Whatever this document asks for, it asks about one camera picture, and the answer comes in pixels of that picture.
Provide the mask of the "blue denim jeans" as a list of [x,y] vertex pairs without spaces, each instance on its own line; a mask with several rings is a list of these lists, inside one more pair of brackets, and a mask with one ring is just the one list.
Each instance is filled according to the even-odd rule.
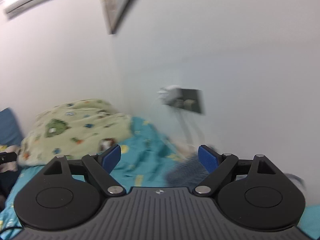
[[[247,177],[250,167],[245,168],[236,175],[234,181],[241,180]],[[192,191],[201,181],[203,181],[210,173],[200,163],[197,153],[193,153],[176,163],[164,175],[164,187],[187,187]],[[305,181],[299,176],[291,173],[284,173],[291,182],[305,195]]]

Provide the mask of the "green dinosaur fleece blanket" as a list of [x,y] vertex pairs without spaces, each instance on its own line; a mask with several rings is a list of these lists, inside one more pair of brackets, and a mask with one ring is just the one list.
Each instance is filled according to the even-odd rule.
[[37,115],[21,143],[20,166],[46,165],[56,155],[81,159],[106,143],[132,137],[131,116],[102,99],[63,103]]

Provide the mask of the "teal smiley bed sheet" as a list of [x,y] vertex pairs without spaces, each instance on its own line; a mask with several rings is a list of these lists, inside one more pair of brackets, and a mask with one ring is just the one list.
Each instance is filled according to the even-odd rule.
[[[213,196],[164,187],[177,162],[155,129],[134,118],[111,176],[126,190],[104,196],[81,159],[56,155],[23,171],[10,196],[1,239],[308,239],[298,227],[305,198],[268,157],[239,159],[231,182]],[[234,181],[250,167],[247,177]]]

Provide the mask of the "wall power socket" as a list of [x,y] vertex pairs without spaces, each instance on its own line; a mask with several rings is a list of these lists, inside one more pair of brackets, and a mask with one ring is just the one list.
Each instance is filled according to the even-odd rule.
[[158,91],[158,97],[164,105],[185,111],[204,114],[202,91],[169,85]]

